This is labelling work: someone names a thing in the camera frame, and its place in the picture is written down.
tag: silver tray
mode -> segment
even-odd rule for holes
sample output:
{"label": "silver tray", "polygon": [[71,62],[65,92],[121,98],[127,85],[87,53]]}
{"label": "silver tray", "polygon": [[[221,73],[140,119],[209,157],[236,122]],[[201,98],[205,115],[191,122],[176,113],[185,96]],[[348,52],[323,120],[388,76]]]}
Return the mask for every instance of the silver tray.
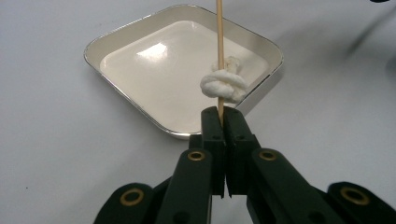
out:
{"label": "silver tray", "polygon": [[[269,77],[283,56],[270,40],[231,21],[223,23],[225,56],[241,60],[238,75],[249,84],[245,100],[227,106],[247,113],[251,103],[244,103],[259,87],[273,85]],[[217,61],[216,26],[216,15],[204,8],[169,7],[96,38],[84,57],[161,130],[188,138],[201,130],[201,111],[217,104],[199,86]]]}

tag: tray rim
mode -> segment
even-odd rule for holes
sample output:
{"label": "tray rim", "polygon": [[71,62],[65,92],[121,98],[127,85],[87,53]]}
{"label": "tray rim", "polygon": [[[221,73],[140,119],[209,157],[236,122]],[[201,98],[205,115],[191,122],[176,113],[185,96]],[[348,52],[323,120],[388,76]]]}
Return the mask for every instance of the tray rim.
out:
{"label": "tray rim", "polygon": [[[126,99],[129,101],[130,104],[132,104],[132,105],[133,105],[135,108],[137,108],[137,110],[140,111],[146,118],[148,118],[152,123],[154,123],[155,126],[157,126],[157,127],[158,127],[159,129],[161,129],[162,131],[164,131],[164,132],[166,132],[166,133],[168,133],[168,134],[170,134],[170,135],[173,135],[173,136],[176,137],[176,138],[188,139],[188,138],[190,137],[190,135],[192,135],[192,134],[199,134],[199,133],[201,133],[201,132],[195,132],[195,133],[182,133],[182,132],[178,132],[178,131],[171,130],[171,129],[166,128],[166,127],[164,127],[163,125],[161,125],[161,123],[159,123],[155,118],[153,118],[149,113],[147,113],[138,103],[136,103],[135,101],[133,101],[133,100],[132,100],[128,95],[126,95],[118,86],[116,86],[113,82],[111,82],[111,80],[110,80],[109,78],[107,78],[107,77],[102,73],[102,71],[101,71],[100,69],[99,69],[99,70],[96,69],[96,67],[90,62],[89,56],[87,55],[87,52],[89,51],[90,47],[91,47],[96,41],[98,41],[99,39],[101,39],[101,38],[103,38],[103,37],[105,37],[105,36],[107,36],[107,35],[114,34],[114,33],[116,33],[117,31],[119,31],[119,30],[121,30],[121,29],[124,29],[124,28],[127,27],[127,26],[130,26],[130,25],[132,25],[132,24],[134,24],[134,23],[140,22],[140,21],[142,21],[142,20],[144,20],[144,19],[147,19],[147,18],[149,18],[149,17],[153,17],[153,16],[155,16],[155,15],[157,15],[157,14],[160,14],[160,13],[162,13],[162,12],[165,12],[166,10],[169,10],[169,9],[171,9],[171,8],[174,8],[174,7],[196,7],[196,8],[198,8],[198,9],[200,9],[200,10],[204,10],[204,11],[206,11],[206,12],[208,12],[208,13],[211,13],[211,14],[214,14],[214,15],[215,15],[214,12],[212,12],[212,11],[210,11],[210,10],[204,8],[204,7],[199,7],[199,6],[191,5],[191,4],[179,4],[179,5],[174,5],[174,6],[170,6],[170,7],[164,8],[164,9],[162,9],[162,10],[160,10],[160,11],[151,13],[151,14],[149,14],[149,15],[143,17],[143,18],[137,19],[136,21],[132,21],[132,22],[129,22],[129,23],[125,24],[125,25],[122,25],[121,27],[116,28],[116,29],[114,29],[114,30],[111,30],[111,31],[109,31],[109,32],[107,32],[107,33],[105,33],[105,34],[103,34],[103,35],[99,35],[99,36],[96,37],[93,41],[91,41],[91,42],[87,45],[87,47],[84,49],[84,60],[85,60],[85,62],[86,62],[87,64],[90,65],[90,67],[92,67],[97,73],[99,73],[99,74],[101,75],[101,77],[103,77],[103,78],[104,78],[104,79],[105,79],[105,80],[106,80],[106,81],[107,81],[107,82],[108,82],[108,83],[109,83],[120,95],[122,95],[124,98],[126,98]],[[263,78],[257,85],[255,85],[254,88],[253,88],[250,92],[247,93],[246,97],[245,97],[241,102],[239,102],[239,103],[237,103],[237,104],[234,105],[234,108],[238,108],[238,106],[240,106],[242,103],[244,103],[244,102],[246,101],[246,99],[249,97],[249,95],[251,95],[255,90],[257,90],[257,89],[265,82],[265,80],[267,80],[269,77],[271,77],[271,76],[279,69],[279,67],[280,67],[280,66],[283,64],[283,62],[284,62],[284,57],[283,57],[282,51],[280,50],[280,47],[279,47],[276,43],[274,43],[273,41],[269,40],[268,38],[266,38],[266,37],[264,37],[264,36],[262,36],[262,35],[258,35],[257,33],[254,33],[254,32],[252,32],[252,31],[250,31],[249,29],[247,29],[247,28],[245,28],[245,27],[243,27],[243,26],[241,26],[241,25],[238,25],[238,24],[236,24],[236,23],[233,22],[233,21],[229,21],[228,19],[225,19],[225,18],[223,18],[223,20],[229,22],[230,24],[232,24],[232,25],[234,25],[234,26],[237,26],[237,27],[239,27],[239,28],[242,28],[242,29],[244,29],[244,30],[246,30],[246,31],[248,31],[248,32],[251,32],[251,33],[253,33],[254,35],[257,35],[258,37],[260,37],[260,38],[262,38],[262,39],[265,39],[266,41],[270,42],[272,45],[274,45],[274,46],[278,49],[279,56],[280,56],[279,64],[277,64],[276,67],[275,67],[272,71],[270,71],[270,73],[267,74],[267,76],[266,76],[265,78]]]}

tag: white surface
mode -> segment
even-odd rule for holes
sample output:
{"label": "white surface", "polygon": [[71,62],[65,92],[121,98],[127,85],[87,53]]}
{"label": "white surface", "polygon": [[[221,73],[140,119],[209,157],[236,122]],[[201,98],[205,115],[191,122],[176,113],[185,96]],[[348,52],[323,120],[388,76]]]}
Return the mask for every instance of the white surface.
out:
{"label": "white surface", "polygon": [[[116,188],[172,174],[187,142],[145,119],[82,53],[97,36],[181,3],[215,10],[209,1],[0,3],[2,224],[92,223]],[[282,79],[247,115],[262,146],[315,187],[347,180],[395,208],[396,3],[223,4],[227,19],[285,56]],[[215,198],[212,223],[250,223],[245,198]]]}

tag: stick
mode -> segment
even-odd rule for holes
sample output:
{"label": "stick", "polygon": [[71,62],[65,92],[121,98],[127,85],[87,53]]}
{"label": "stick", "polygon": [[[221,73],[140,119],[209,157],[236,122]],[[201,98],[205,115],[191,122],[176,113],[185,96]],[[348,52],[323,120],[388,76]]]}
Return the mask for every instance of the stick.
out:
{"label": "stick", "polygon": [[[222,25],[222,0],[216,0],[218,14],[218,61],[219,70],[224,69],[224,44],[223,44],[223,25]],[[224,115],[224,98],[218,99],[219,120],[223,124]]]}

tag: screw hole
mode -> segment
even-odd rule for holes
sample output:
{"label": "screw hole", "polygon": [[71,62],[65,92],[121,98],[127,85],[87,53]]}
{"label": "screw hole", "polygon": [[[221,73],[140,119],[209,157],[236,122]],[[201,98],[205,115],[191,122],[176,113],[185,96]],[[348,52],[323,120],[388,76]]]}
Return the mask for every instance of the screw hole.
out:
{"label": "screw hole", "polygon": [[120,203],[124,206],[134,206],[143,201],[145,193],[141,189],[129,189],[120,197]]}
{"label": "screw hole", "polygon": [[190,152],[187,157],[191,160],[191,161],[201,161],[205,158],[205,154],[203,152],[200,151],[193,151]]}
{"label": "screw hole", "polygon": [[367,205],[370,202],[369,197],[358,189],[343,187],[341,188],[341,195],[357,205]]}
{"label": "screw hole", "polygon": [[272,151],[264,150],[261,151],[259,157],[266,161],[274,161],[276,160],[276,154]]}

